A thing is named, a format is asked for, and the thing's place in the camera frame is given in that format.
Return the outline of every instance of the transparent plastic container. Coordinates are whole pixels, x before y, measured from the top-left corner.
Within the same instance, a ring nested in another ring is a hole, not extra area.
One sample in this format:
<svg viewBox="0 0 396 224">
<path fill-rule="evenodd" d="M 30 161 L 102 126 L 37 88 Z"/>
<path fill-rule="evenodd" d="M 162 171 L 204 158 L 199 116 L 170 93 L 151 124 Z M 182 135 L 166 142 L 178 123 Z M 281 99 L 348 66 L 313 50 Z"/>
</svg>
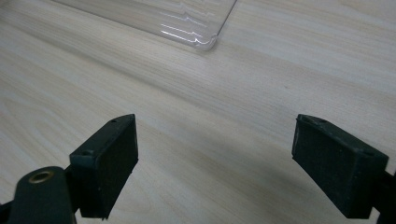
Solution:
<svg viewBox="0 0 396 224">
<path fill-rule="evenodd" d="M 236 0 L 53 0 L 96 16 L 210 49 Z"/>
</svg>

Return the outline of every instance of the table surface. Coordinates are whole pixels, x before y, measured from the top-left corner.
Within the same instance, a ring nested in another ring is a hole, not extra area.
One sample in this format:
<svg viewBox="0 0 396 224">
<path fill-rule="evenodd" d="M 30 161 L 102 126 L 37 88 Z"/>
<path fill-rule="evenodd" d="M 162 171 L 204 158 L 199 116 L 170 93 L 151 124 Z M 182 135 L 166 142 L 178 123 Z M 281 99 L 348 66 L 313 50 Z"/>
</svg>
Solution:
<svg viewBox="0 0 396 224">
<path fill-rule="evenodd" d="M 134 113 L 140 161 L 109 223 L 375 223 L 345 219 L 291 145 L 313 115 L 394 173 L 395 1 L 238 0 L 210 51 L 50 0 L 0 4 L 0 203 Z"/>
</svg>

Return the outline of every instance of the light wooden table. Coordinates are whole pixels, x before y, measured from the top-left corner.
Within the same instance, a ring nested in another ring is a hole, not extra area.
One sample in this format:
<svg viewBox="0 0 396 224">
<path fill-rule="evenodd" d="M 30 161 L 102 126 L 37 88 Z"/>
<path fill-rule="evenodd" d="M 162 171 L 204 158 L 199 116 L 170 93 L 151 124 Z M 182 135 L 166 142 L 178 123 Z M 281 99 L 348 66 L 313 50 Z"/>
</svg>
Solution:
<svg viewBox="0 0 396 224">
<path fill-rule="evenodd" d="M 140 162 L 109 223 L 375 223 L 345 219 L 290 152 L 314 115 L 394 173 L 395 1 L 238 0 L 210 51 L 50 0 L 0 4 L 1 203 L 135 113 Z"/>
</svg>

